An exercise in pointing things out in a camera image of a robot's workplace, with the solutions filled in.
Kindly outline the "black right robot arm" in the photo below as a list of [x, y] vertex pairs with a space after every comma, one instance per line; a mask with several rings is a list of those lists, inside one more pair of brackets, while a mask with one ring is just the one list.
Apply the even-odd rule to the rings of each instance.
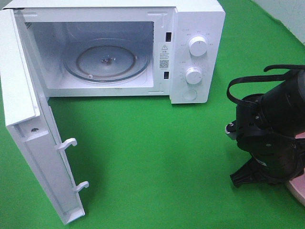
[[231, 81], [231, 85], [278, 81], [278, 86], [270, 91], [243, 99], [227, 92], [228, 99], [236, 104], [236, 119], [226, 126], [226, 134], [251, 155], [230, 176], [236, 187], [261, 182], [284, 183], [304, 172], [305, 141], [297, 135], [305, 130], [305, 67], [278, 64], [265, 68], [271, 69], [284, 69], [285, 73]]

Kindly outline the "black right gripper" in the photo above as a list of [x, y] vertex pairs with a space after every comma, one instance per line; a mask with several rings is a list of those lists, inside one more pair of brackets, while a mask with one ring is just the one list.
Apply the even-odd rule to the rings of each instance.
[[251, 153], [252, 158], [230, 175], [235, 187], [252, 183], [283, 183], [304, 174], [305, 148], [290, 145]]

